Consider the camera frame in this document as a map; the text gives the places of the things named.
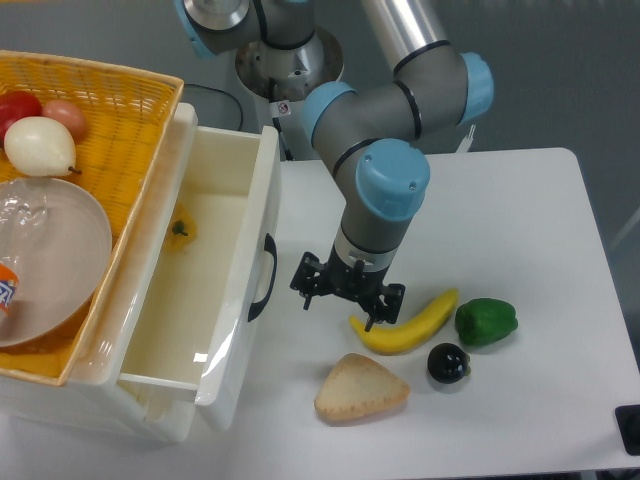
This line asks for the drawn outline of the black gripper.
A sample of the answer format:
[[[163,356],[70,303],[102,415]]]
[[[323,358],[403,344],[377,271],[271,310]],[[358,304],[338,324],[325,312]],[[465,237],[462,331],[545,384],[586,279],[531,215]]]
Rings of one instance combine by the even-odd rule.
[[[321,263],[311,252],[305,252],[290,282],[290,288],[303,298],[303,309],[308,310],[316,296],[329,293],[358,303],[368,314],[364,331],[370,332],[375,324],[395,324],[402,306],[405,285],[383,285],[389,267],[368,271],[364,266],[349,266],[332,248],[327,263]]]

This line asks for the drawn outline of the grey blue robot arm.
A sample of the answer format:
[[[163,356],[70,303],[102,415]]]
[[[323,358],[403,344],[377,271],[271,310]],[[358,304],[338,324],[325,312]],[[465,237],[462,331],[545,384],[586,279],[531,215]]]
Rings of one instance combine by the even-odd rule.
[[[334,295],[370,324],[397,320],[405,288],[385,275],[430,179],[414,147],[423,135],[484,114],[494,98],[487,63],[451,45],[429,1],[367,1],[363,8],[393,72],[360,93],[330,69],[311,1],[178,1],[202,57],[227,51],[245,86],[271,106],[297,102],[298,125],[346,205],[329,258],[306,253],[291,286],[305,300]]]

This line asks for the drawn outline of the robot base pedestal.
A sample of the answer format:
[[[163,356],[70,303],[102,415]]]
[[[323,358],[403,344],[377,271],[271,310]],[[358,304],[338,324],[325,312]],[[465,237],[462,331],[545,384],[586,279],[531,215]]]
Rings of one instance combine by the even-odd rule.
[[[252,95],[259,126],[277,130],[281,158],[317,159],[302,125],[302,107],[316,87],[341,79],[344,58],[338,40],[317,27],[308,43],[293,50],[252,42],[237,51],[235,68]]]

